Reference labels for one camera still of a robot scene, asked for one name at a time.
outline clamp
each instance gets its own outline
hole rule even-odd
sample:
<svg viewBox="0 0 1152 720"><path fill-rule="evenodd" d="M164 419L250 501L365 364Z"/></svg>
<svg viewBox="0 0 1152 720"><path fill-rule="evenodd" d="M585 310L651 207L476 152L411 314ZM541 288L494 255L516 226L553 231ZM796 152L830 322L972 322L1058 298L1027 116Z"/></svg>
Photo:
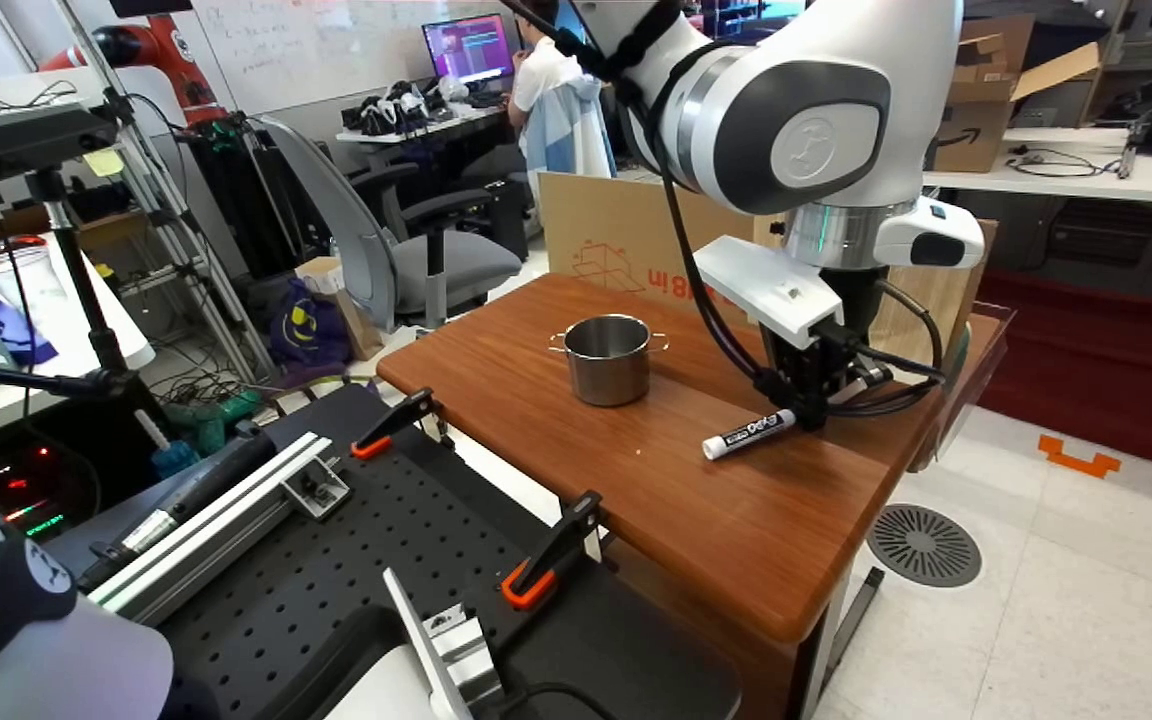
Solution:
<svg viewBox="0 0 1152 720"><path fill-rule="evenodd" d="M347 442L347 456L377 459L391 448L391 432L422 419L445 415L445 406L433 398L433 392L411 392L397 406L388 406L361 440Z"/></svg>
<svg viewBox="0 0 1152 720"><path fill-rule="evenodd" d="M553 601L561 577L576 569L585 555L585 535L598 527L598 497L585 492L571 510L549 533L536 555L520 558L503 579L501 579L501 601L513 613L536 613L541 603Z"/></svg>

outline orange clamp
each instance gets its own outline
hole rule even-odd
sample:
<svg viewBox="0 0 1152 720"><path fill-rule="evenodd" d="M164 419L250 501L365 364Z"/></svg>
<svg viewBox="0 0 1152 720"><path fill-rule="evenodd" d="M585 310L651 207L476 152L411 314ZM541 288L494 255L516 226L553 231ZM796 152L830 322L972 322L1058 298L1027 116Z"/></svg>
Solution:
<svg viewBox="0 0 1152 720"><path fill-rule="evenodd" d="M354 459L377 459L377 456L384 456L388 448L391 448L391 437L379 437L379 440L370 440L370 442L352 442L347 456L354 456Z"/></svg>
<svg viewBox="0 0 1152 720"><path fill-rule="evenodd" d="M561 572L544 572L544 577L536 577L533 587L513 593L513 584L516 584L520 577L522 577L522 565L513 569L513 572L501 579L501 594L503 594L503 603L516 609L516 613L533 613L533 609L544 603L544 594L561 584Z"/></svg>

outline black chair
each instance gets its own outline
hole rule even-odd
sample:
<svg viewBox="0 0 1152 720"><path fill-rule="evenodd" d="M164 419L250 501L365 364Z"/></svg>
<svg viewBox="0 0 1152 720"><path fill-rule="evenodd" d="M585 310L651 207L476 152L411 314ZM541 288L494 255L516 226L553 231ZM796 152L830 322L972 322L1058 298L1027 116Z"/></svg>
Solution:
<svg viewBox="0 0 1152 720"><path fill-rule="evenodd" d="M448 310L480 303L494 284L520 270L520 259L494 238L452 226L456 213L484 202L486 193L452 193L404 207L398 219L422 231L398 237L377 223L361 193L312 139L273 116L254 116L250 126L288 158L341 255L345 291L379 329L415 314L422 314L422 329L439 329Z"/></svg>
<svg viewBox="0 0 1152 720"><path fill-rule="evenodd" d="M415 180L418 168L409 158L397 165L379 165L379 168L365 168L352 173L352 189L366 198L366 207L379 214L379 223L397 237L418 237L422 223L411 214L415 207L422 207L426 198L404 207L398 189L404 180ZM464 193L484 193L470 202L458 202L452 223L464 231L480 231L486 238L494 238L501 249L516 250L520 259L529 259L529 237L522 237L522 207L520 207L520 193L509 189L503 180L484 185L484 189L464 189L452 185L452 193L445 195L464 195Z"/></svg>

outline floor drain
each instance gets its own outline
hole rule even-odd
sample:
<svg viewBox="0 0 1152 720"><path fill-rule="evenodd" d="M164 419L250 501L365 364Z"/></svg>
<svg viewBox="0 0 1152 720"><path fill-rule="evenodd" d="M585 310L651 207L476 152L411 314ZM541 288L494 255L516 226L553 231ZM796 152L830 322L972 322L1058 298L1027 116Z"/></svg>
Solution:
<svg viewBox="0 0 1152 720"><path fill-rule="evenodd" d="M866 549L896 577L928 587L964 587L979 577L977 540L947 515L917 503L887 503Z"/></svg>

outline metal bracket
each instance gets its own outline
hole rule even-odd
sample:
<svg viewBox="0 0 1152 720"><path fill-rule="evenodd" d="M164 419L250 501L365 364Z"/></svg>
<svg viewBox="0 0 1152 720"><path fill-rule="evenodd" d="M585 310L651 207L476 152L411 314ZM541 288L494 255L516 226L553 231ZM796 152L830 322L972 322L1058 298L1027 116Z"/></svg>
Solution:
<svg viewBox="0 0 1152 720"><path fill-rule="evenodd" d="M433 651L448 663L452 682L469 704L484 704L501 690L501 670L484 634L484 625L458 603L422 621Z"/></svg>
<svg viewBox="0 0 1152 720"><path fill-rule="evenodd" d="M283 485L283 492L312 515L325 519L334 503L345 503L347 485L332 462L312 459L299 475Z"/></svg>

